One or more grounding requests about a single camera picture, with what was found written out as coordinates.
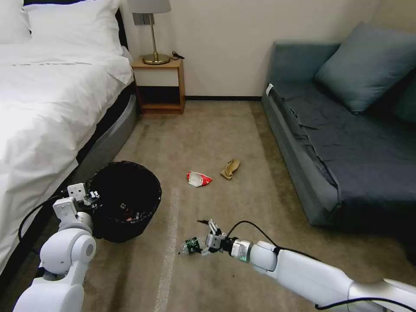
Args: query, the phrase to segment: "crumpled wrapper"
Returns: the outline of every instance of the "crumpled wrapper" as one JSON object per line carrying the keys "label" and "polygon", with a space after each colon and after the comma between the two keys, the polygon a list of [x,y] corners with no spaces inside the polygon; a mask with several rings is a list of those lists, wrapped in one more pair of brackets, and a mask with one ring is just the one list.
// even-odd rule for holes
{"label": "crumpled wrapper", "polygon": [[188,179],[188,183],[194,187],[205,186],[212,181],[212,178],[194,171],[189,171],[186,178]]}

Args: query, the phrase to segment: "blue sofa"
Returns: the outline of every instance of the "blue sofa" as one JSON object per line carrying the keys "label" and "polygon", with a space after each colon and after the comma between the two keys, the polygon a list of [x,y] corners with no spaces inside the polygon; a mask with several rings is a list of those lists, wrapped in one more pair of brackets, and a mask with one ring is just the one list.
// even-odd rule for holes
{"label": "blue sofa", "polygon": [[275,42],[264,111],[311,225],[346,230],[416,220],[416,125],[392,113],[416,70],[363,114],[315,82],[339,44]]}

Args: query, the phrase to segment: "sofa armrest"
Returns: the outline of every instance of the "sofa armrest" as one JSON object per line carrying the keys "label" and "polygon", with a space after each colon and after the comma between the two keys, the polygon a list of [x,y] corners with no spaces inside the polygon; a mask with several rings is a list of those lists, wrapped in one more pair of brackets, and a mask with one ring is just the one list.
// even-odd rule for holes
{"label": "sofa armrest", "polygon": [[277,81],[308,81],[338,50],[339,43],[273,43],[266,85]]}

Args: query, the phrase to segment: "carpet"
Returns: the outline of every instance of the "carpet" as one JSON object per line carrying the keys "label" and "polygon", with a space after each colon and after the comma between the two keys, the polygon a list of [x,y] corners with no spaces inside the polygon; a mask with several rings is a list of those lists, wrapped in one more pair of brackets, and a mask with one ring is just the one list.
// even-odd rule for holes
{"label": "carpet", "polygon": [[[233,179],[220,175],[241,161]],[[162,201],[144,233],[126,243],[97,241],[84,283],[83,312],[315,311],[313,304],[227,254],[178,255],[184,240],[204,237],[213,218],[227,232],[246,219],[278,244],[339,267],[359,282],[387,277],[416,285],[416,268],[394,240],[308,225],[260,102],[188,101],[183,115],[145,115],[115,159],[142,164],[160,180]],[[213,178],[195,188],[188,171]],[[233,235],[266,240],[250,225]],[[18,272],[3,292],[9,311],[38,265]]]}

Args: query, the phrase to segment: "wall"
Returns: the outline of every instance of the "wall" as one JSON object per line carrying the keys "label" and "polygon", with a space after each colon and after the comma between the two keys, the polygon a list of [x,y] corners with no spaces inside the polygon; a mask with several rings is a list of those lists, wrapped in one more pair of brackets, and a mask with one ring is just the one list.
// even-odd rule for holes
{"label": "wall", "polygon": [[[134,57],[152,52],[149,26],[122,13]],[[187,95],[260,96],[274,40],[341,41],[380,0],[171,0],[155,15],[158,51],[186,57]]]}
{"label": "wall", "polygon": [[375,25],[416,32],[416,0],[381,0]]}

